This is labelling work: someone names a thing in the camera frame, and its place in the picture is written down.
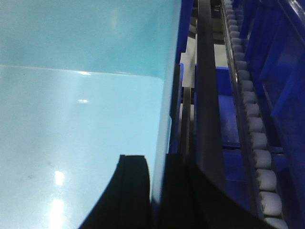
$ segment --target black strip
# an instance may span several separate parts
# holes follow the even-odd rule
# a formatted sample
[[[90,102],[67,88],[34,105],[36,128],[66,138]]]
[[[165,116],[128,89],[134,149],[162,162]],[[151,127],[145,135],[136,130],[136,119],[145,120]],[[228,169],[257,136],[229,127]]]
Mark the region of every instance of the black strip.
[[[221,189],[225,188],[214,40],[210,0],[198,0],[197,36],[197,149],[199,168]]]
[[[120,156],[113,177],[80,229],[150,228],[149,172],[144,156]]]
[[[173,90],[172,90],[172,101],[171,101],[171,119],[172,119],[172,127],[171,127],[171,140],[170,145],[175,140],[176,135],[176,118],[178,112],[178,101],[179,101],[179,92],[180,92],[180,65],[175,64],[175,70],[173,74]]]
[[[191,121],[191,88],[185,87],[183,90],[183,108],[181,121],[181,137],[179,153],[189,155],[190,145],[190,121]]]

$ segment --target blue bin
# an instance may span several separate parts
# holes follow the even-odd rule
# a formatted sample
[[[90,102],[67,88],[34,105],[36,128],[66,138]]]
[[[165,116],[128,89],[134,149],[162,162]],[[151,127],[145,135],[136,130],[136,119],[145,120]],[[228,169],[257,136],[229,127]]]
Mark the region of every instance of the blue bin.
[[[180,7],[1,1],[0,228],[77,228],[121,154],[159,203]]]

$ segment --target conveyor belt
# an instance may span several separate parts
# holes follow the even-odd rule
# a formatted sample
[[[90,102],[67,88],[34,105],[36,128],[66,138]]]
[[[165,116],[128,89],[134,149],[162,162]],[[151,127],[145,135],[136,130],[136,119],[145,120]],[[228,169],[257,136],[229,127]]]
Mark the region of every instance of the conveyor belt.
[[[230,0],[222,1],[222,17],[251,211],[274,227],[287,229],[262,116],[251,74],[244,61],[239,21]]]

